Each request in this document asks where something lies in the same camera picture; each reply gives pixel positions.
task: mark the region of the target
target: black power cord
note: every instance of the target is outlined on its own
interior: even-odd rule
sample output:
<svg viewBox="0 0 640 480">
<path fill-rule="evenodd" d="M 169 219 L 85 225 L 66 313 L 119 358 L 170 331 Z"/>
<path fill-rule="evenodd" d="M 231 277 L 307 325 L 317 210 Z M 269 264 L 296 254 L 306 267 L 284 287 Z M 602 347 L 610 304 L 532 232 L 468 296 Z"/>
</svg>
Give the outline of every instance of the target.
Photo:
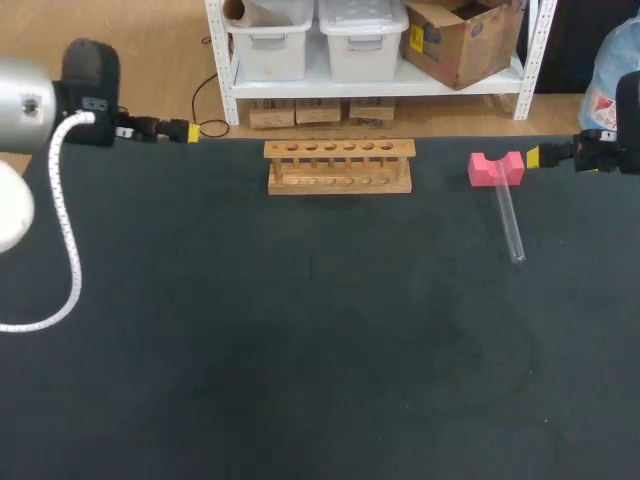
<svg viewBox="0 0 640 480">
<path fill-rule="evenodd" d="M 202 45 L 208 45 L 211 43 L 211 37 L 204 37 L 202 40 L 200 40 L 200 43 Z M 224 132 L 218 134 L 218 135 L 209 135 L 205 132 L 202 131 L 202 128 L 200 129 L 200 135 L 202 135 L 203 137 L 207 137 L 207 138 L 220 138 L 220 137 L 224 137 L 227 133 L 229 133 L 229 124 L 225 121 L 222 120 L 220 118 L 212 118 L 209 120 L 205 120 L 204 122 L 198 122 L 196 119 L 196 98 L 198 96 L 198 93 L 200 93 L 200 90 L 202 90 L 209 82 L 213 81 L 216 77 L 218 76 L 217 73 L 211 75 L 209 78 L 207 78 L 204 82 L 202 82 L 198 88 L 196 88 L 196 91 L 193 92 L 193 96 L 191 97 L 191 116 L 193 117 L 193 123 L 200 125 L 200 127 L 203 127 L 204 125 L 211 125 L 214 123 L 221 123 L 225 126 L 225 130 Z"/>
</svg>

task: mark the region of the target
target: white metal shelf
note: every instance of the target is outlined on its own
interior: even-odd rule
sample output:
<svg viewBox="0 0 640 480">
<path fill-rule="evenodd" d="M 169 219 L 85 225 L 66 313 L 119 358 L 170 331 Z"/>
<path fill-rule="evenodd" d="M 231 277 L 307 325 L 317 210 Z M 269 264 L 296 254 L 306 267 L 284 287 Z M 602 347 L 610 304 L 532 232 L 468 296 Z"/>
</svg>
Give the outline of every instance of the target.
<svg viewBox="0 0 640 480">
<path fill-rule="evenodd" d="M 236 98 L 335 98 L 335 97 L 419 97 L 430 95 L 473 95 L 518 93 L 524 78 L 516 55 L 511 66 L 463 90 L 452 90 L 402 59 L 392 82 L 335 83 L 331 78 L 329 48 L 324 35 L 313 28 L 307 35 L 307 73 L 303 80 L 253 82 L 244 79 L 242 66 L 232 61 L 231 91 Z"/>
<path fill-rule="evenodd" d="M 244 98 L 391 97 L 429 95 L 474 95 L 517 93 L 515 120 L 529 114 L 557 0 L 530 0 L 529 51 L 523 68 L 517 56 L 511 66 L 463 90 L 454 91 L 404 60 L 399 61 L 393 82 L 334 83 L 325 39 L 312 30 L 307 39 L 307 73 L 295 82 L 251 82 L 245 80 L 238 59 L 229 56 L 228 36 L 222 18 L 223 0 L 205 0 L 211 44 L 219 73 L 225 118 L 238 125 L 237 100 Z"/>
</svg>

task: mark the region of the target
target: cardboard box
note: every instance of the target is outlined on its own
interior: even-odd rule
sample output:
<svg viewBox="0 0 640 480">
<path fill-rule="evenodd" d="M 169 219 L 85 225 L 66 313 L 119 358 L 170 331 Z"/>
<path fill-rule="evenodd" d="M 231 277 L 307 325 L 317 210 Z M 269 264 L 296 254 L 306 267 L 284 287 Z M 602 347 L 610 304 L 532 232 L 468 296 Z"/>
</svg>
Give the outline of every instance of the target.
<svg viewBox="0 0 640 480">
<path fill-rule="evenodd" d="M 342 105 L 339 98 L 304 98 L 296 100 L 298 123 L 339 122 Z"/>
<path fill-rule="evenodd" d="M 349 106 L 349 118 L 366 120 L 393 120 L 396 100 L 392 97 L 353 98 Z"/>
<path fill-rule="evenodd" d="M 293 100 L 256 100 L 249 110 L 249 124 L 251 128 L 293 127 Z"/>
<path fill-rule="evenodd" d="M 402 56 L 454 90 L 507 68 L 527 0 L 412 0 Z"/>
</svg>

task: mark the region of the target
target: pink foam block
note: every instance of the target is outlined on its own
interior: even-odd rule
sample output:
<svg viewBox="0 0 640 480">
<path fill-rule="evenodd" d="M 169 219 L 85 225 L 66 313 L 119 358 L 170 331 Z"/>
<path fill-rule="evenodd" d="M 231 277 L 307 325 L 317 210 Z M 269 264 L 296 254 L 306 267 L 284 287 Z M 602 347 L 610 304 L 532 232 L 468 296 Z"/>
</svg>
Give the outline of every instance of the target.
<svg viewBox="0 0 640 480">
<path fill-rule="evenodd" d="M 520 152 L 509 152 L 502 160 L 487 160 L 484 153 L 472 153 L 469 160 L 469 180 L 472 187 L 495 187 L 504 184 L 517 186 L 524 176 L 524 162 Z"/>
</svg>

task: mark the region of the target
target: white coiled cable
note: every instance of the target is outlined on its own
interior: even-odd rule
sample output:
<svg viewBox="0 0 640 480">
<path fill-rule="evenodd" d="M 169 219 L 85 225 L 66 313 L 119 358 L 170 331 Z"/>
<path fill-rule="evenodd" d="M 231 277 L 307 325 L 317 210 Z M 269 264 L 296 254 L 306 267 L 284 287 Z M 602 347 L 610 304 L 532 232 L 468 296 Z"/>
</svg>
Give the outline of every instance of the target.
<svg viewBox="0 0 640 480">
<path fill-rule="evenodd" d="M 27 333 L 45 329 L 55 325 L 69 315 L 71 310 L 76 306 L 76 303 L 78 303 L 80 291 L 82 290 L 82 268 L 80 267 L 80 256 L 78 255 L 78 248 L 76 247 L 76 239 L 73 236 L 69 214 L 67 213 L 67 207 L 64 203 L 62 184 L 60 183 L 60 150 L 62 149 L 64 137 L 66 137 L 73 127 L 77 125 L 89 125 L 95 121 L 96 117 L 91 112 L 76 112 L 56 128 L 49 147 L 49 180 L 51 181 L 53 205 L 56 208 L 60 229 L 62 230 L 62 238 L 67 247 L 69 265 L 71 266 L 71 293 L 69 294 L 67 303 L 65 303 L 57 313 L 40 322 L 26 325 L 7 325 L 0 323 L 0 332 Z"/>
</svg>

